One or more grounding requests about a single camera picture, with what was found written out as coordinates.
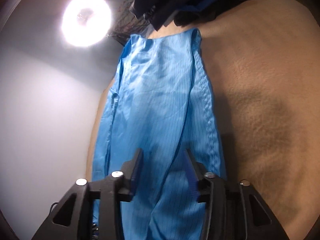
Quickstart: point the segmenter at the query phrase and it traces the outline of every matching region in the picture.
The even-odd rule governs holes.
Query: blue striped fabric
[[[119,170],[136,148],[143,149],[136,195],[121,205],[126,240],[199,239],[204,205],[188,192],[186,148],[209,171],[226,176],[200,42],[198,29],[153,40],[132,35],[120,57],[92,178]],[[98,215],[95,205],[94,222]]]

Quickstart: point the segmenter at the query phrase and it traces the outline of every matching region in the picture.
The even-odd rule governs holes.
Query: bright light
[[[104,0],[72,0],[63,15],[62,32],[67,42],[87,47],[101,41],[111,24],[111,11]]]

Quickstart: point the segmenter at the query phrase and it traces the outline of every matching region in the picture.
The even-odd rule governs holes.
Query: gray wall
[[[22,0],[0,33],[0,209],[21,240],[84,177],[100,94],[122,46],[65,43],[70,0]],[[114,12],[122,0],[106,0]]]

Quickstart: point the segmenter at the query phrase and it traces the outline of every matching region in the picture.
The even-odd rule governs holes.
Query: brown fabric surface
[[[290,239],[302,240],[320,214],[320,27],[295,0],[247,1],[197,27],[229,179],[250,180]]]

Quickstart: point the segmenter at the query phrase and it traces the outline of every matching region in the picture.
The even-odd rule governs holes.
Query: black cable
[[[55,203],[53,203],[52,205],[51,205],[51,207],[50,207],[50,211],[49,211],[49,214],[51,213],[51,211],[52,211],[52,209],[53,209],[53,207],[56,205],[56,204],[58,204],[59,202],[55,202]]]

